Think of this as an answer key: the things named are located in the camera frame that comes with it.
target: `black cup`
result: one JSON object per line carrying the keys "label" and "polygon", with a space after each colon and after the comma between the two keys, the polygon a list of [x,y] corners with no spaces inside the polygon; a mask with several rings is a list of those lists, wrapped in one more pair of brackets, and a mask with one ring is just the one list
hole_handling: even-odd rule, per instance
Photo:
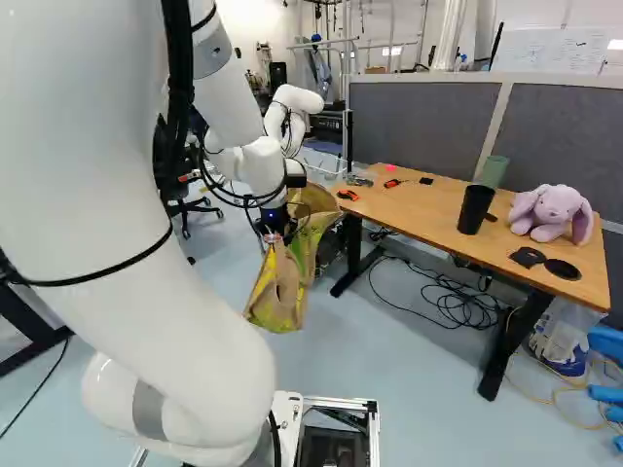
{"label": "black cup", "polygon": [[460,209],[457,229],[462,234],[475,235],[487,215],[495,190],[485,185],[469,185],[465,189],[463,206]]}

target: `green cup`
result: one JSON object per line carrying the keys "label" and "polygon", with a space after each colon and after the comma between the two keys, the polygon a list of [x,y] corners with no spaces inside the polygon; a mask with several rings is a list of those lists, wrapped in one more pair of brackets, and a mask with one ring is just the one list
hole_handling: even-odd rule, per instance
{"label": "green cup", "polygon": [[483,170],[476,179],[476,183],[493,189],[499,187],[509,163],[510,159],[504,156],[489,156]]}

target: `yellow bag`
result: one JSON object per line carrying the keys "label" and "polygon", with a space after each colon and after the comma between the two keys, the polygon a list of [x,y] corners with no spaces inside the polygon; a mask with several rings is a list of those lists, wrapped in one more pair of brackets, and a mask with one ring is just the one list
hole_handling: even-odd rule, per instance
{"label": "yellow bag", "polygon": [[269,245],[244,310],[251,323],[273,333],[303,328],[318,243],[341,215],[333,196],[313,183],[288,192],[288,211],[299,227],[288,246],[280,237]]}

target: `purple stuffed animal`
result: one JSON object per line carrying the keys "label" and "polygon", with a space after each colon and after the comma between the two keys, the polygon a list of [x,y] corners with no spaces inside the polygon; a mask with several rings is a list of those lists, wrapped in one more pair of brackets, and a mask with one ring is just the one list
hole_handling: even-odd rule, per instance
{"label": "purple stuffed animal", "polygon": [[586,198],[567,185],[541,185],[532,192],[518,193],[508,215],[510,230],[527,234],[539,242],[551,241],[572,223],[573,243],[583,245],[593,233],[593,209]]}

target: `stuffed animal ear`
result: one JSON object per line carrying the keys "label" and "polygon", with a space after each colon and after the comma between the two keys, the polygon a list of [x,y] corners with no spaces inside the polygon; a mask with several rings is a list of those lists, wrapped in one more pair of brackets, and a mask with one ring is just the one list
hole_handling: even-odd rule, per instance
{"label": "stuffed animal ear", "polygon": [[582,199],[582,205],[579,210],[573,216],[571,223],[573,232],[573,243],[576,245],[584,245],[588,243],[593,234],[593,227],[595,225],[595,219],[593,216],[593,209],[588,199]]}
{"label": "stuffed animal ear", "polygon": [[513,208],[508,214],[508,222],[513,224],[520,217],[524,217],[530,213],[534,209],[534,206],[538,201],[538,197],[544,194],[549,188],[551,188],[551,186],[546,184],[541,185],[536,190],[532,190],[531,192],[518,193],[515,196]]}

